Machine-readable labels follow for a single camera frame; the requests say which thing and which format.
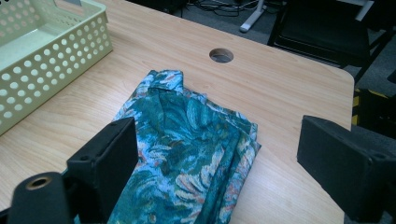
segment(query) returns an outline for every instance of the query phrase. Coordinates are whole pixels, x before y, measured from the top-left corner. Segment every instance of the basket hole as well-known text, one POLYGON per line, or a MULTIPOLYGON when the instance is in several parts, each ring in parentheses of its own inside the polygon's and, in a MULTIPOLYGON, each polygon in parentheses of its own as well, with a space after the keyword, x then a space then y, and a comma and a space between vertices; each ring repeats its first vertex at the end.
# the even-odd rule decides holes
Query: basket hole
POLYGON ((55 49, 55 50, 58 50, 58 49, 59 49, 59 45, 58 45, 58 44, 54 44, 54 45, 52 46, 52 48, 55 49))
POLYGON ((216 63, 229 63, 233 60, 233 53, 227 49, 212 49, 209 56, 216 63))
POLYGON ((25 61, 24 62, 25 67, 31 67, 32 66, 32 62, 30 61, 25 61))
POLYGON ((38 75, 38 71, 36 69, 33 69, 30 74, 32 74, 32 76, 37 76, 38 75))
POLYGON ((30 83, 29 85, 27 85, 27 89, 29 89, 29 90, 34 90, 35 89, 35 84, 33 84, 33 83, 30 83))
POLYGON ((35 56, 35 61, 36 61, 36 62, 40 62, 40 61, 41 61, 41 56, 40 56, 39 54, 37 54, 37 55, 35 56))
POLYGON ((49 56, 50 55, 50 50, 49 49, 44 49, 44 54, 49 56))
POLYGON ((11 84, 9 84, 9 87, 13 90, 17 89, 19 87, 17 82, 12 82, 11 84))
POLYGON ((35 91, 34 96, 35 97, 40 97, 41 96, 41 91, 35 91))
POLYGON ((28 76, 23 76, 23 77, 21 77, 21 81, 22 82, 27 82, 27 81, 29 81, 29 77, 28 76))
POLYGON ((21 111, 21 110, 23 109, 23 106, 22 106, 22 105, 15 105, 15 106, 14 106, 14 109, 15 109, 16 111, 21 111))
POLYGON ((4 118, 6 119, 12 118, 12 113, 10 111, 7 111, 6 113, 4 113, 4 118))
POLYGON ((19 95, 19 96, 24 96, 25 94, 26 94, 25 91, 18 91, 18 95, 19 95))
POLYGON ((9 105, 13 105, 14 103, 15 103, 15 98, 14 97, 8 97, 8 99, 7 99, 7 103, 9 104, 9 105))
POLYGON ((15 74, 20 74, 22 70, 20 67, 17 66, 17 67, 14 67, 13 71, 15 74))
POLYGON ((7 96, 8 92, 4 89, 0 90, 0 96, 7 96))
POLYGON ((2 78, 4 81, 9 81, 9 80, 11 79, 11 76, 10 76, 8 73, 4 73, 4 74, 1 76, 1 78, 2 78))
POLYGON ((46 63, 42 63, 41 65, 40 65, 40 68, 42 69, 42 70, 47 70, 47 64, 46 63))
POLYGON ((24 102, 26 103, 26 104, 31 104, 32 103, 32 98, 30 98, 30 97, 26 97, 26 99, 24 100, 24 102))

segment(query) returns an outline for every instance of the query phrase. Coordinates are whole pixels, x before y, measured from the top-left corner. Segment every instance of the folded fabric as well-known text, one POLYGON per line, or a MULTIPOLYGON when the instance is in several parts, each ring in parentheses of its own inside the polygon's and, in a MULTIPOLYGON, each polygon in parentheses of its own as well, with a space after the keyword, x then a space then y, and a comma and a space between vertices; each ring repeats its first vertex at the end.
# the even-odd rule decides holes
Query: folded fabric
POLYGON ((260 149, 257 125, 150 71, 114 120, 133 116, 139 161, 109 223, 228 223, 260 149))

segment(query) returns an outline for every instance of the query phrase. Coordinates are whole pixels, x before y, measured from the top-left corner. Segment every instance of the teal floral fabric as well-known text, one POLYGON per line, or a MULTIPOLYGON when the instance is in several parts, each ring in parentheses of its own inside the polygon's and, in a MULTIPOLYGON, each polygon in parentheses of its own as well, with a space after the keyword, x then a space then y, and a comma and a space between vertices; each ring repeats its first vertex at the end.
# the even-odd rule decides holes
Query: teal floral fabric
POLYGON ((257 125, 150 71, 114 120, 133 116, 139 161, 109 223, 228 223, 261 145, 257 125))

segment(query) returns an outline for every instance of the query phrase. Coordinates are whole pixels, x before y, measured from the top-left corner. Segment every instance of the black chair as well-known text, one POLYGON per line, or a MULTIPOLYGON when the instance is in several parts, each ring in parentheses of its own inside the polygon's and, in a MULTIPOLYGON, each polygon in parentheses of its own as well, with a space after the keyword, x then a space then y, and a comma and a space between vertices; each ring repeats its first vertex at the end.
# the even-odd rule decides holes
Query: black chair
POLYGON ((279 11, 268 46, 335 63, 361 67, 355 84, 395 35, 396 1, 376 0, 362 21, 360 7, 336 0, 289 0, 279 11), (368 29, 384 30, 370 43, 368 29))

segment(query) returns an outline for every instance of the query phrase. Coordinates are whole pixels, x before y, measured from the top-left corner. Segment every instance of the plastic basket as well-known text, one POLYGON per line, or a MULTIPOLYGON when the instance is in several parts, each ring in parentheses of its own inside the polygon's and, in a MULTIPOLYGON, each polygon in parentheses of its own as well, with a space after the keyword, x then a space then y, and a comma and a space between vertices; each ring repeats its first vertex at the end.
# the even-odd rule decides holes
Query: plastic basket
POLYGON ((0 135, 112 50, 106 7, 77 8, 0 0, 0 135))

